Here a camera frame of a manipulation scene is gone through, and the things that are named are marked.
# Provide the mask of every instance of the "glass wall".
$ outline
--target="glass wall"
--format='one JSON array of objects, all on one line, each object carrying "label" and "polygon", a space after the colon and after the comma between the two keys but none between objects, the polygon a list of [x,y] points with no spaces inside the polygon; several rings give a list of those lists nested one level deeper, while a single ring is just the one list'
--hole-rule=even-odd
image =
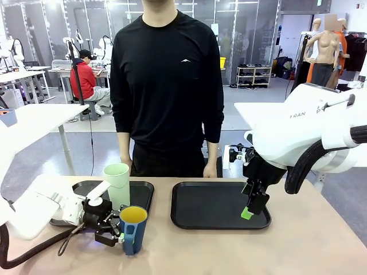
[{"label": "glass wall", "polygon": [[[226,58],[224,85],[235,81],[238,64],[271,62],[278,4],[279,0],[175,0],[181,12],[208,26],[218,24],[220,54]],[[142,0],[4,0],[3,5],[7,33],[22,41],[26,61],[41,65],[65,58],[63,38],[75,39],[76,30],[84,40],[81,48],[93,50],[103,36],[113,40],[143,14]]]}]

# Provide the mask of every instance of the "light green cup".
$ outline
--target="light green cup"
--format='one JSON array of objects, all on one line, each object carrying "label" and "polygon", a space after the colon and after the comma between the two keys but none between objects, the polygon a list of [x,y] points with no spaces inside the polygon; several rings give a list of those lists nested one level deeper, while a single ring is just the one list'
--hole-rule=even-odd
[{"label": "light green cup", "polygon": [[111,185],[108,195],[114,210],[120,210],[121,205],[130,205],[129,167],[125,163],[115,163],[103,169],[104,179]]}]

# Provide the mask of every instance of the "shoe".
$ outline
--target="shoe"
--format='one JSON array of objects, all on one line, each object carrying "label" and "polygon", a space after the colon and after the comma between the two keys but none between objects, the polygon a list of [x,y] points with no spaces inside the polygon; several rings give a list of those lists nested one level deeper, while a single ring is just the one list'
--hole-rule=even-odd
[{"label": "shoe", "polygon": [[104,112],[102,111],[101,107],[99,105],[94,105],[94,108],[96,109],[96,113],[100,116],[104,115]]}]

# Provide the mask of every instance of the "red jacket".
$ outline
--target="red jacket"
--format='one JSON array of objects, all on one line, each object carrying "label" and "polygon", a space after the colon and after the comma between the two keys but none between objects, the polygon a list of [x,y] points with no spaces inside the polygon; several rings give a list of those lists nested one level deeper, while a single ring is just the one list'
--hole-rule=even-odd
[{"label": "red jacket", "polygon": [[[96,86],[96,78],[94,77],[92,68],[87,65],[83,60],[77,58],[76,65],[78,67],[78,75],[80,80],[81,92],[83,93],[83,99],[87,99],[93,95],[93,88]],[[73,94],[78,99],[79,90],[76,85],[76,79],[74,70],[70,73],[70,84]]]}]

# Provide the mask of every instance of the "person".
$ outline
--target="person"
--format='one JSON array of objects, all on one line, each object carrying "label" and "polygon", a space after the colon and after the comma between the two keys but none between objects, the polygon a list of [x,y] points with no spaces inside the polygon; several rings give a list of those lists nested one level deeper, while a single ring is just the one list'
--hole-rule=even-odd
[{"label": "person", "polygon": [[[95,105],[96,113],[103,116],[104,112],[101,106],[110,107],[110,89],[101,88],[96,86],[96,77],[98,72],[93,72],[89,63],[92,60],[92,55],[89,50],[79,51],[79,58],[76,59],[78,68],[79,81],[81,86],[81,92],[84,100],[97,101]],[[79,98],[79,90],[76,84],[74,70],[70,73],[70,84],[73,94],[76,98]]]},{"label": "person", "polygon": [[132,176],[215,178],[224,119],[216,36],[178,11],[174,0],[143,0],[143,8],[117,33],[112,50],[111,101],[121,160]]}]

